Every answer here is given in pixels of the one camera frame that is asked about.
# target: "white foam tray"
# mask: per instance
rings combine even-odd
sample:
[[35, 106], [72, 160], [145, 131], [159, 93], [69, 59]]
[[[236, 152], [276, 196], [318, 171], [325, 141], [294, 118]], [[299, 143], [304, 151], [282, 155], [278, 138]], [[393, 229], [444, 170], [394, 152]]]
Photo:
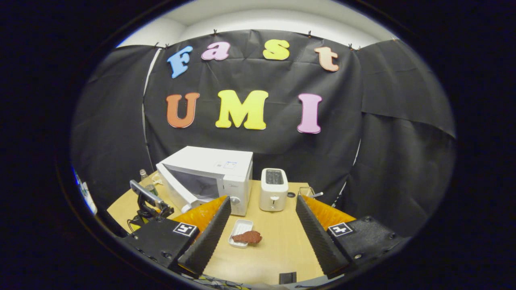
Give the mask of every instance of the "white foam tray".
[[242, 242], [238, 242], [237, 243], [237, 242], [233, 241], [233, 238], [231, 238], [231, 237], [239, 235], [239, 234], [243, 234], [243, 233], [248, 232], [248, 231], [252, 231], [252, 229], [253, 229], [253, 222], [252, 221], [245, 220], [245, 219], [238, 219], [235, 222], [235, 226], [233, 227], [233, 231], [229, 235], [228, 242], [233, 247], [237, 247], [237, 248], [241, 248], [241, 249], [247, 248], [247, 243], [242, 243]]

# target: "yellow letter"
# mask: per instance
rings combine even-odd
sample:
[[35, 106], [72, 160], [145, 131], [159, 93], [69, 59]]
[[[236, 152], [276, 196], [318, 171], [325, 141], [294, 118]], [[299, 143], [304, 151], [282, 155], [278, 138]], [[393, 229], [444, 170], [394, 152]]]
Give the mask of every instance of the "yellow letter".
[[247, 96], [244, 103], [241, 103], [233, 90], [224, 90], [219, 92], [220, 98], [220, 115], [219, 120], [215, 122], [218, 128], [231, 127], [231, 119], [235, 123], [235, 127], [240, 127], [244, 117], [247, 115], [247, 121], [244, 127], [247, 129], [263, 130], [266, 124], [263, 122], [263, 106], [265, 99], [269, 97], [266, 91], [252, 91]]
[[286, 40], [271, 39], [265, 42], [265, 50], [263, 56], [267, 59], [283, 60], [287, 59], [290, 52], [287, 48], [290, 44]]

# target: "peach letter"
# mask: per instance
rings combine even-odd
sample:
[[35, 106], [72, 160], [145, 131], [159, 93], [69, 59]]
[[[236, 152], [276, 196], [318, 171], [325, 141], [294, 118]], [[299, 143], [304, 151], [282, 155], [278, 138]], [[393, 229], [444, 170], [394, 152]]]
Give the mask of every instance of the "peach letter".
[[334, 65], [332, 59], [333, 57], [337, 58], [338, 55], [335, 52], [331, 51], [331, 48], [318, 47], [314, 50], [319, 54], [319, 63], [321, 64], [322, 68], [332, 72], [338, 71], [338, 65]]

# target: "pink letter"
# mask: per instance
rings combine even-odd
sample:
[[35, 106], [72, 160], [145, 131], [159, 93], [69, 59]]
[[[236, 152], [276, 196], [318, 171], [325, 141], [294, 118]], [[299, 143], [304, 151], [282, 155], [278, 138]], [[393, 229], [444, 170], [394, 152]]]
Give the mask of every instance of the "pink letter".
[[215, 42], [208, 45], [209, 50], [202, 53], [201, 58], [204, 60], [223, 60], [226, 59], [229, 54], [230, 44], [227, 42]]
[[310, 93], [302, 93], [298, 98], [303, 104], [303, 113], [301, 115], [301, 124], [297, 126], [297, 131], [312, 134], [321, 132], [321, 127], [317, 125], [317, 108], [319, 102], [323, 99], [316, 94]]

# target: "microwave knob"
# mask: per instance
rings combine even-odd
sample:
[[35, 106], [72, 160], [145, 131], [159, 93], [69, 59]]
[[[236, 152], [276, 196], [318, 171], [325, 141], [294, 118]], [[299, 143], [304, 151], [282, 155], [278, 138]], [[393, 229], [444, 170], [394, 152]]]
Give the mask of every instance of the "microwave knob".
[[229, 200], [231, 201], [231, 203], [234, 203], [234, 204], [240, 203], [240, 198], [238, 198], [238, 197], [230, 197]]

